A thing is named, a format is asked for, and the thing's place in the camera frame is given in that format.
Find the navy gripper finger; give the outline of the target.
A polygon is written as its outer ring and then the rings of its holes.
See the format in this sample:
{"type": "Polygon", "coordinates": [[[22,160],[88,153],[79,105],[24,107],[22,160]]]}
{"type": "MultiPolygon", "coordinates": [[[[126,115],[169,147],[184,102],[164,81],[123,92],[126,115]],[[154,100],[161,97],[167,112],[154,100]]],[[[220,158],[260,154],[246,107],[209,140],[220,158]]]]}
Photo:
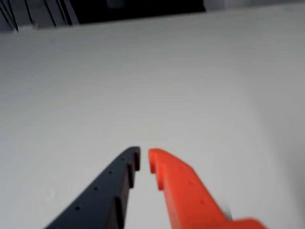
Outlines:
{"type": "Polygon", "coordinates": [[[124,228],[129,190],[140,170],[140,158],[138,146],[120,153],[47,228],[124,228]]]}

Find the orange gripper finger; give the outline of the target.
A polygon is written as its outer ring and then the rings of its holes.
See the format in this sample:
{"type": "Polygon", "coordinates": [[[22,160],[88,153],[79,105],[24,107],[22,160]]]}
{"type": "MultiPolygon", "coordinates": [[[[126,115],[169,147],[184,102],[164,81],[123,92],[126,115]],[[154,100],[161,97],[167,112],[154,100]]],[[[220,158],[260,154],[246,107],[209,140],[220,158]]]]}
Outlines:
{"type": "Polygon", "coordinates": [[[228,219],[191,166],[162,149],[149,149],[151,172],[164,192],[173,229],[263,229],[255,219],[228,219]]]}

